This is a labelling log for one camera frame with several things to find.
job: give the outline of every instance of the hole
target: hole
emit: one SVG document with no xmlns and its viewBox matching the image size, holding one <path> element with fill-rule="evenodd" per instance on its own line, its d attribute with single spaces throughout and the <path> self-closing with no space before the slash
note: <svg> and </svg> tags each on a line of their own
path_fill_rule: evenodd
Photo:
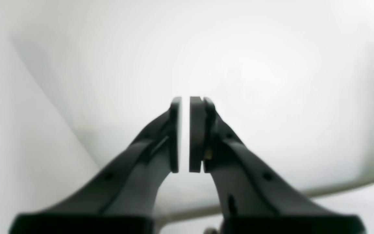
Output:
<svg viewBox="0 0 374 234">
<path fill-rule="evenodd" d="M 227 198 L 227 206 L 229 207 L 229 212 L 231 215 L 236 215 L 238 213 L 236 202 L 232 195 L 229 195 Z"/>
<path fill-rule="evenodd" d="M 113 178 L 113 173 L 107 173 L 107 174 L 105 175 L 105 180 L 106 180 L 106 181 L 110 181 L 112 178 Z"/>
<path fill-rule="evenodd" d="M 266 180 L 266 181 L 271 181 L 273 178 L 272 178 L 272 175 L 265 172 L 263 175 L 263 178 Z"/>
</svg>

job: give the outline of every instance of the white backdrop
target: white backdrop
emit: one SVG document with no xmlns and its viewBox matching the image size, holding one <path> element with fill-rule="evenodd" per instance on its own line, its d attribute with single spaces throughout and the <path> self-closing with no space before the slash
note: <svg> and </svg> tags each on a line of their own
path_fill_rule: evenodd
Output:
<svg viewBox="0 0 374 234">
<path fill-rule="evenodd" d="M 306 194 L 374 182 L 374 0 L 0 0 L 0 230 L 83 185 L 179 95 L 211 97 Z M 211 177 L 187 173 L 184 108 L 158 216 L 218 204 Z"/>
</svg>

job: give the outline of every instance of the black plastic arm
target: black plastic arm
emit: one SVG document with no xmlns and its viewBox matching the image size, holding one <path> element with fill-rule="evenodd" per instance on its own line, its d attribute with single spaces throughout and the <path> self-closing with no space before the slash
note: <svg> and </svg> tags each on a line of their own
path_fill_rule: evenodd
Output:
<svg viewBox="0 0 374 234">
<path fill-rule="evenodd" d="M 222 233 L 364 233 L 355 215 L 338 215 L 293 189 L 249 151 L 209 98 L 190 98 L 190 172 L 210 173 Z"/>
<path fill-rule="evenodd" d="M 16 217 L 12 234 L 149 234 L 157 190 L 178 172 L 181 98 L 82 189 L 36 214 Z"/>
</svg>

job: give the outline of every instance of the white surface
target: white surface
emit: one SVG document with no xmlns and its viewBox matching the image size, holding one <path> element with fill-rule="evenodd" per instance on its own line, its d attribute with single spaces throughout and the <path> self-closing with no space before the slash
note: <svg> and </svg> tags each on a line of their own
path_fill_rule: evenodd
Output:
<svg viewBox="0 0 374 234">
<path fill-rule="evenodd" d="M 315 199 L 316 203 L 341 214 L 357 214 L 368 234 L 374 234 L 374 185 Z M 202 234 L 206 228 L 219 229 L 222 215 L 208 216 L 165 226 L 160 234 Z"/>
<path fill-rule="evenodd" d="M 4 219 L 65 197 L 97 171 L 88 155 L 104 166 L 178 95 L 181 172 L 158 215 L 218 204 L 188 173 L 190 95 L 304 192 L 374 181 L 374 0 L 0 0 L 0 21 Z M 24 189 L 17 163 L 39 165 Z"/>
</svg>

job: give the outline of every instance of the screw hole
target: screw hole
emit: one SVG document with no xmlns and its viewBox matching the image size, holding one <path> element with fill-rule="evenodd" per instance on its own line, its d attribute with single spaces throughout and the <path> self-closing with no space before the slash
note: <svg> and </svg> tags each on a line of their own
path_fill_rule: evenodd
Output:
<svg viewBox="0 0 374 234">
<path fill-rule="evenodd" d="M 238 213 L 238 209 L 236 207 L 235 199 L 232 195 L 229 195 L 227 198 L 227 205 L 229 207 L 229 212 L 231 215 L 236 215 Z"/>
<path fill-rule="evenodd" d="M 272 178 L 272 175 L 265 172 L 262 177 L 266 180 L 266 181 L 271 181 L 273 178 Z"/>
<path fill-rule="evenodd" d="M 107 174 L 105 175 L 105 180 L 106 180 L 106 181 L 110 181 L 112 178 L 113 178 L 113 173 L 107 173 Z"/>
</svg>

